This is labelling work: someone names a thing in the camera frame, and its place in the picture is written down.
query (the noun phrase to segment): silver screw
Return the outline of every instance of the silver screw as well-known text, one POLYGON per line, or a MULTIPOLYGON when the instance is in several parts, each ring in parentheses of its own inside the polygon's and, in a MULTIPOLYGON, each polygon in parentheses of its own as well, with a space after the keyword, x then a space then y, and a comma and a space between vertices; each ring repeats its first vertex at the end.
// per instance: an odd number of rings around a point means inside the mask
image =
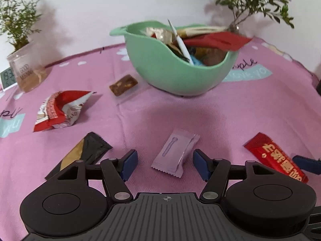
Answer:
POLYGON ((118 200, 125 200, 128 199, 130 197, 130 194, 128 194, 127 192, 118 192, 115 194, 115 199, 118 200))
POLYGON ((203 194, 203 198, 206 199, 216 199, 219 195, 216 192, 208 191, 203 194))

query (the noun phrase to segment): wall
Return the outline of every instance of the wall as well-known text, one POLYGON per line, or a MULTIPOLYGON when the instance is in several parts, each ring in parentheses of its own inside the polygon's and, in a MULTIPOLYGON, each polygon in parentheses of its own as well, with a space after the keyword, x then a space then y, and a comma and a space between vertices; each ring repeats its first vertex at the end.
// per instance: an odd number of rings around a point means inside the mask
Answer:
MULTIPOLYGON (((293 0, 290 14, 296 29, 257 16, 242 26, 247 35, 256 35, 288 52, 309 70, 321 76, 321 0, 293 0)), ((32 36, 40 46, 43 62, 50 62, 94 48, 123 42, 109 31, 132 22, 156 19, 175 25, 189 23, 228 24, 228 9, 216 7, 213 0, 42 0, 43 31, 32 36)), ((12 46, 0 37, 0 70, 8 67, 6 56, 12 46)))

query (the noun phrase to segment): black robotic gripper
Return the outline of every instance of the black robotic gripper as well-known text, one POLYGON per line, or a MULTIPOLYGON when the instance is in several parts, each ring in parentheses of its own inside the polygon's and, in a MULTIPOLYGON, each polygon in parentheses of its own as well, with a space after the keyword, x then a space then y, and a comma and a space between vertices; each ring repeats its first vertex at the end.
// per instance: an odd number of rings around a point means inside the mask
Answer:
POLYGON ((24 241, 321 240, 314 190, 258 162, 231 165, 197 149, 193 163, 207 182, 199 197, 139 193, 134 199, 124 182, 137 163, 135 150, 99 165, 73 162, 22 201, 24 241), (106 195, 88 180, 102 180, 106 195), (227 189, 229 180, 241 181, 227 189))

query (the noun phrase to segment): gray ribbed panel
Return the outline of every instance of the gray ribbed panel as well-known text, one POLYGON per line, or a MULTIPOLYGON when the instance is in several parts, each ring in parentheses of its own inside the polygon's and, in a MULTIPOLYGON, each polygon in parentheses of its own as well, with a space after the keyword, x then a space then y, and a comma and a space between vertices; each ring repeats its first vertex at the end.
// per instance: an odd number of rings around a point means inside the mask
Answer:
POLYGON ((284 239, 250 235, 234 226, 217 205, 200 203, 192 193, 140 194, 115 205, 91 231, 70 238, 45 239, 31 234, 24 241, 309 241, 303 234, 284 239))

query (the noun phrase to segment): pink tablecloth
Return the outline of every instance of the pink tablecloth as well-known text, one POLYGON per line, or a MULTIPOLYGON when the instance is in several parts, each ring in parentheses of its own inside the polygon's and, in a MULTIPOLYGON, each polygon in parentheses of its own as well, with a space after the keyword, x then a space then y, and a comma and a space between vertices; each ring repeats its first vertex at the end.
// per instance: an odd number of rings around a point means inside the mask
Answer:
MULTIPOLYGON (((191 158, 180 179, 150 167, 175 128, 199 134, 197 148, 234 164, 255 159, 243 144, 258 132, 269 135, 290 156, 321 157, 321 97, 312 86, 312 75, 287 55, 277 55, 262 43, 255 39, 246 45, 236 64, 245 65, 245 61, 246 69, 261 64, 262 76, 258 73, 249 78, 249 74, 243 79, 238 74, 240 81, 227 79, 199 97, 181 98, 150 88, 115 106, 106 93, 106 84, 133 69, 124 45, 56 65, 43 84, 22 96, 15 92, 9 97, 14 89, 5 92, 0 111, 12 114, 21 109, 18 115, 25 115, 0 131, 0 238, 18 241, 27 234, 19 215, 21 201, 44 183, 48 172, 90 131, 114 147, 104 159, 119 158, 131 148, 138 151, 138 167, 127 183, 134 195, 144 191, 199 194, 204 187, 191 158), (270 75, 264 77, 263 73, 269 71, 270 75), (74 126, 33 132, 39 106, 60 90, 97 94, 88 100, 74 126)), ((234 71, 238 70, 231 70, 230 78, 238 77, 234 71)), ((7 114, 2 119, 15 118, 7 114)), ((321 205, 320 176, 307 175, 321 205)), ((90 185, 103 191, 99 182, 90 185)))

